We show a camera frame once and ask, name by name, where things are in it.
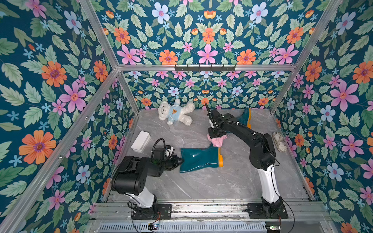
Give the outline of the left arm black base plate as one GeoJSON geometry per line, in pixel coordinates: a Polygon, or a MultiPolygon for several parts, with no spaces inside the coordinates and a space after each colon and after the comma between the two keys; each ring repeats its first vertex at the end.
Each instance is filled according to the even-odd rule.
{"type": "Polygon", "coordinates": [[[133,220],[170,220],[172,214],[171,204],[154,204],[151,208],[135,207],[132,212],[133,220]]]}

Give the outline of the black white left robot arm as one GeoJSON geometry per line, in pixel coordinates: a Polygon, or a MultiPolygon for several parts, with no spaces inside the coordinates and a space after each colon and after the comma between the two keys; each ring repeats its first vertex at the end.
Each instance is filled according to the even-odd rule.
{"type": "Polygon", "coordinates": [[[111,189],[130,198],[135,207],[151,209],[156,205],[156,195],[146,187],[148,177],[160,177],[184,163],[174,153],[174,147],[166,145],[152,149],[150,157],[125,156],[111,179],[111,189]]]}

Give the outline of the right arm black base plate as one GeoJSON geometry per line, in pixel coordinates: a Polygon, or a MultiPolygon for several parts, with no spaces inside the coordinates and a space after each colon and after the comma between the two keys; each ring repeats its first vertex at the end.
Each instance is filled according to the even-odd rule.
{"type": "Polygon", "coordinates": [[[284,204],[273,207],[262,203],[249,203],[245,210],[250,219],[288,219],[284,204]]]}

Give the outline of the pink microfiber cloth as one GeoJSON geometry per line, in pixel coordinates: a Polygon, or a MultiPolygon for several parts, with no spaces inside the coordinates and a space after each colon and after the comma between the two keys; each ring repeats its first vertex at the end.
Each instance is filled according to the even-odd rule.
{"type": "Polygon", "coordinates": [[[227,135],[221,137],[211,138],[210,135],[207,135],[208,140],[212,143],[214,147],[220,148],[223,145],[223,141],[228,138],[227,135]]]}

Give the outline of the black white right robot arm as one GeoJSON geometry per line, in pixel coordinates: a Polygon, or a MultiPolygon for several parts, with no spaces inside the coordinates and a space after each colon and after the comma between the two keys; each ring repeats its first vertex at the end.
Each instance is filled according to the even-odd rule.
{"type": "Polygon", "coordinates": [[[222,115],[216,109],[209,110],[207,116],[211,122],[211,127],[208,128],[210,138],[216,139],[229,132],[250,147],[249,159],[259,174],[263,202],[268,204],[279,202],[280,195],[275,182],[277,159],[271,135],[258,133],[240,123],[233,115],[222,115]]]}

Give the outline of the teal rubber boot orange sole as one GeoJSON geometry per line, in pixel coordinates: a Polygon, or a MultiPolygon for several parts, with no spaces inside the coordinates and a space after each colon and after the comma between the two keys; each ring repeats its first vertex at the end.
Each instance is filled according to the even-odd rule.
{"type": "Polygon", "coordinates": [[[181,148],[181,156],[184,162],[180,166],[180,173],[188,173],[204,168],[223,167],[223,156],[220,148],[210,144],[208,148],[181,148]]]}

